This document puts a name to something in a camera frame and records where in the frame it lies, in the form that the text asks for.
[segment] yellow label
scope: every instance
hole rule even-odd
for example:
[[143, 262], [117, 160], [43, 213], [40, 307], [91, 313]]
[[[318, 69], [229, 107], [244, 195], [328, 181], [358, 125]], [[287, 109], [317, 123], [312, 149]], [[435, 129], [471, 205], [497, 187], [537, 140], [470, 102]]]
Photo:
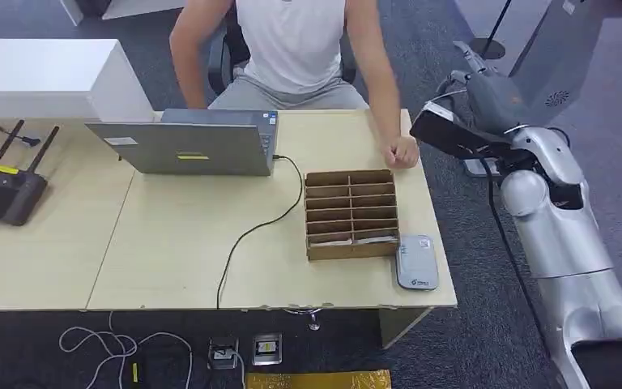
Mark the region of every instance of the yellow label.
[[19, 170], [16, 168], [9, 168], [8, 166], [0, 165], [0, 172], [6, 174], [17, 174]]
[[177, 156], [178, 160], [209, 160], [207, 156]]

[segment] gray shorts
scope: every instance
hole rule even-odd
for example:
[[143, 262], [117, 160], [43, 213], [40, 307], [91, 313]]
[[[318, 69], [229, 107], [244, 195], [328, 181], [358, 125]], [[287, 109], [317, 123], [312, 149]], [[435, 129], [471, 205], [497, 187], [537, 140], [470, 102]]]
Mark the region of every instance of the gray shorts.
[[239, 75], [208, 109], [367, 109], [356, 88], [343, 79], [332, 79], [311, 93], [292, 94], [272, 91], [247, 75]]

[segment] black router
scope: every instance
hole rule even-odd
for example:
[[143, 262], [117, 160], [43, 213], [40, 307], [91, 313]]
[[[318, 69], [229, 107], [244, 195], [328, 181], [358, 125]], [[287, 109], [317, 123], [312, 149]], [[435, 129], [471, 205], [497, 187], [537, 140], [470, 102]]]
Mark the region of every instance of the black router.
[[[21, 120], [8, 135], [8, 139], [0, 148], [0, 160], [17, 136], [24, 121]], [[34, 173], [44, 154], [49, 149], [53, 138], [58, 133], [55, 126], [41, 149], [36, 154], [27, 170], [19, 170], [10, 166], [0, 165], [0, 221], [12, 225], [25, 224], [32, 210], [44, 193], [48, 182], [39, 174]]]

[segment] person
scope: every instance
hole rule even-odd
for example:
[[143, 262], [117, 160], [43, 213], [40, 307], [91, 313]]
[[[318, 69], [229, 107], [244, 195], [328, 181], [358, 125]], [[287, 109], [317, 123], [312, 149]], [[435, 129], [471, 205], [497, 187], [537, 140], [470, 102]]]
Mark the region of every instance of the person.
[[188, 0], [170, 34], [170, 49], [189, 108], [207, 107], [199, 47], [234, 2], [251, 59], [209, 109], [367, 109], [340, 78], [339, 40], [346, 26], [385, 162], [393, 169], [415, 166], [419, 149], [401, 133], [399, 92], [377, 0]]

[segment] man's arm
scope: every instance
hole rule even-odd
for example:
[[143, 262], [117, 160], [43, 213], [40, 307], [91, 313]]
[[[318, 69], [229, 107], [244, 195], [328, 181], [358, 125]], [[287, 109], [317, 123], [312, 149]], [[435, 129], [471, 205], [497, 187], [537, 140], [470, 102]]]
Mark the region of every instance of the man's arm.
[[170, 33], [170, 51], [189, 108], [206, 108], [199, 48], [211, 36], [233, 0], [188, 0]]
[[377, 0], [347, 0], [347, 32], [369, 88], [385, 161], [391, 168], [413, 167], [419, 150], [412, 137], [402, 136], [399, 90], [382, 41]]

